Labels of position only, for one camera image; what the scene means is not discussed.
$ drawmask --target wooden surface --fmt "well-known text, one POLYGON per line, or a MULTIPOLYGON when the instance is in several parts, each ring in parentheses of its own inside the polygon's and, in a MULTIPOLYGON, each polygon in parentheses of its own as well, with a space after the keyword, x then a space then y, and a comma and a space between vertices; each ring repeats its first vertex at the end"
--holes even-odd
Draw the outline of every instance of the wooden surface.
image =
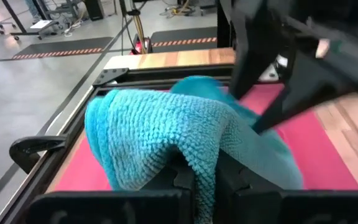
MULTIPOLYGON (((233 62, 234 52, 231 49, 213 49, 115 56, 110 59, 104 68, 159 68, 233 62)), ((320 105, 315 108, 315 111, 328 137, 358 183, 358 95, 347 96, 320 105)), ((70 154, 48 190, 53 189, 56 182, 60 180, 76 148, 71 149, 70 154)))

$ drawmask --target concrete floor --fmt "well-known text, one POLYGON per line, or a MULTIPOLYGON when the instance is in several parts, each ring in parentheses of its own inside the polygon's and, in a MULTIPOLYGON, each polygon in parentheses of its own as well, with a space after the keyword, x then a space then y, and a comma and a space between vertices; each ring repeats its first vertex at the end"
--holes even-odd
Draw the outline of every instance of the concrete floor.
MULTIPOLYGON (((24 27, 29 27, 32 17, 24 0, 8 0, 13 10, 19 15, 24 27)), ((111 2, 104 1, 106 14, 112 12, 111 2)), ((159 14, 166 8, 162 1, 149 1, 141 10, 141 19, 145 35, 151 36, 162 30, 209 27, 216 25, 216 14, 207 13, 203 17, 176 16, 167 19, 159 14)), ((0 21, 12 21, 4 5, 0 3, 0 21)), ((12 32, 12 27, 6 27, 6 33, 12 32)), ((67 119, 102 71, 104 64, 112 57, 120 55, 121 37, 106 54, 77 55, 59 58, 43 58, 31 60, 10 60, 13 55, 31 44, 41 42, 58 42, 96 37, 115 37, 121 30, 121 13, 101 21, 85 22, 73 32, 71 37, 57 36, 38 40, 31 36, 22 36, 17 42, 9 34, 0 35, 0 179, 12 166, 8 154, 13 141, 24 136, 36 135, 40 128, 49 120, 57 107, 72 92, 78 82, 88 74, 89 77, 79 87, 78 91, 58 117, 47 134, 56 134, 59 127, 67 119)), ((129 25, 132 36, 135 26, 129 25)), ((124 32, 124 48, 131 47, 126 32, 124 32)), ((0 211, 9 198, 24 180, 25 174, 19 170, 0 192, 0 211)))

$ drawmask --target blue towel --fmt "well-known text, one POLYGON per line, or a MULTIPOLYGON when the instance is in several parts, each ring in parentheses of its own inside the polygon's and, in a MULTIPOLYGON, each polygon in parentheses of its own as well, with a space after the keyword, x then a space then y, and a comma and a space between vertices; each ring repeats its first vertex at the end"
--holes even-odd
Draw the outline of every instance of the blue towel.
POLYGON ((219 149, 284 189, 302 189, 293 156, 273 130, 210 77, 189 77, 170 93, 112 90, 89 103, 85 131, 114 190, 138 190, 178 153, 196 174, 197 223, 211 223, 219 149))

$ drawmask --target black floor mat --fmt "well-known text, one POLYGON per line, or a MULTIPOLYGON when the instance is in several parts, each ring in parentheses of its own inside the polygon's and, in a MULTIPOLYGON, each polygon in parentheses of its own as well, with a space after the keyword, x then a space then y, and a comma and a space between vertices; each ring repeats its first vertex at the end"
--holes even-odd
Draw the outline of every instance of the black floor mat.
POLYGON ((216 48, 217 27, 170 30, 152 35, 154 53, 216 48))
POLYGON ((61 57, 101 53, 112 37, 32 44, 15 54, 13 59, 61 57))

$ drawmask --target pink mat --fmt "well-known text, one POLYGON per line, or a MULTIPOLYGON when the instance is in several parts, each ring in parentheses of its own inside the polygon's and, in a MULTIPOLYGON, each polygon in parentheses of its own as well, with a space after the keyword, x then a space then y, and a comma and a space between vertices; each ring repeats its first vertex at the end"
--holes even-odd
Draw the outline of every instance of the pink mat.
MULTIPOLYGON (((281 88, 281 85, 255 86, 241 103, 261 113, 281 88)), ((292 150, 307 189, 358 190, 357 182, 312 111, 281 124, 276 130, 292 150)), ((55 187, 55 191, 59 190, 111 190, 86 139, 55 187)))

